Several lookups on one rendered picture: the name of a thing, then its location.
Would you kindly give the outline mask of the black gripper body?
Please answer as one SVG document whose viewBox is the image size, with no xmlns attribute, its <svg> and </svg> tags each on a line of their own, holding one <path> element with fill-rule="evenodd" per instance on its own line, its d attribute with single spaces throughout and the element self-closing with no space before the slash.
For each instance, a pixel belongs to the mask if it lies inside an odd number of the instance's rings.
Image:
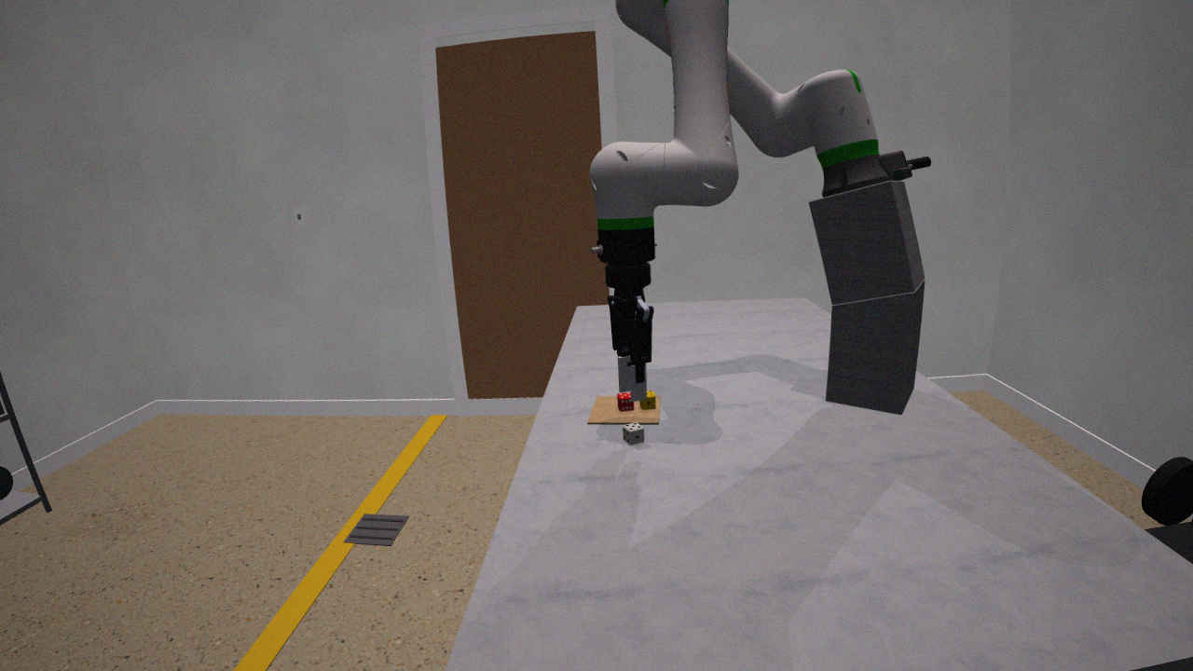
<svg viewBox="0 0 1193 671">
<path fill-rule="evenodd" d="M 648 261 L 645 265 L 635 265 L 633 267 L 613 267 L 607 264 L 605 272 L 606 284 L 614 288 L 614 297 L 620 296 L 622 300 L 628 300 L 629 320 L 635 319 L 635 310 L 638 310 L 638 296 L 642 296 L 645 303 L 643 288 L 651 285 L 651 265 Z"/>
</svg>

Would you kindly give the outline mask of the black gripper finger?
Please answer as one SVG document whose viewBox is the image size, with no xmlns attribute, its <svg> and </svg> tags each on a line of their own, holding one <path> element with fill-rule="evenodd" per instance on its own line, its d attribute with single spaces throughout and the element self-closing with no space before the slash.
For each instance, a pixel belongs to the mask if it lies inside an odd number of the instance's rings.
<svg viewBox="0 0 1193 671">
<path fill-rule="evenodd" d="M 647 399 L 645 363 L 651 362 L 653 306 L 647 307 L 638 296 L 633 320 L 629 320 L 628 300 L 622 300 L 622 310 L 629 333 L 631 401 L 642 401 Z"/>
<path fill-rule="evenodd" d="M 619 390 L 628 392 L 630 388 L 630 349 L 628 324 L 622 318 L 622 297 L 608 294 L 610 324 L 612 324 L 612 347 L 617 349 Z"/>
</svg>

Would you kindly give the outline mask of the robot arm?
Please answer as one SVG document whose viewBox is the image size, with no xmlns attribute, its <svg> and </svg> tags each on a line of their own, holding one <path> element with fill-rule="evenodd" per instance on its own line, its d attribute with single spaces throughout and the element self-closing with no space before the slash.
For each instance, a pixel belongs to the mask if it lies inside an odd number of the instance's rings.
<svg viewBox="0 0 1193 671">
<path fill-rule="evenodd" d="M 931 166 L 931 156 L 905 160 L 903 150 L 879 156 L 869 98 L 853 70 L 826 72 L 785 94 L 771 88 L 727 47 L 729 0 L 616 0 L 616 10 L 672 57 L 675 119 L 672 142 L 614 142 L 594 156 L 599 240 L 591 253 L 602 263 L 653 261 L 656 207 L 713 207 L 733 195 L 738 165 L 730 112 L 765 156 L 815 144 L 823 197 Z"/>
</svg>

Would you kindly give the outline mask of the tan mat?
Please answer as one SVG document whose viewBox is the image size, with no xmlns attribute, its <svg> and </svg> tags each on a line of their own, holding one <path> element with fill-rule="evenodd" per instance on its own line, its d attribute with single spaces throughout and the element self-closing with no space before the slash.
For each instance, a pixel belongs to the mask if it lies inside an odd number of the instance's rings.
<svg viewBox="0 0 1193 671">
<path fill-rule="evenodd" d="M 655 410 L 642 410 L 639 401 L 633 402 L 632 411 L 618 408 L 617 396 L 596 396 L 587 424 L 593 425 L 659 425 L 661 396 L 655 398 Z"/>
</svg>

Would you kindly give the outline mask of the white die with black pips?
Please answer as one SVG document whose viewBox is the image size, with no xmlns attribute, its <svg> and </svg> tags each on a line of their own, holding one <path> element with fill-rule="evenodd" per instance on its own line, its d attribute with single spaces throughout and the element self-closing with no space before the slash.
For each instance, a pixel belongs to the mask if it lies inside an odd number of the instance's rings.
<svg viewBox="0 0 1193 671">
<path fill-rule="evenodd" d="M 639 445 L 644 442 L 644 427 L 638 423 L 623 425 L 623 437 L 628 445 Z"/>
</svg>

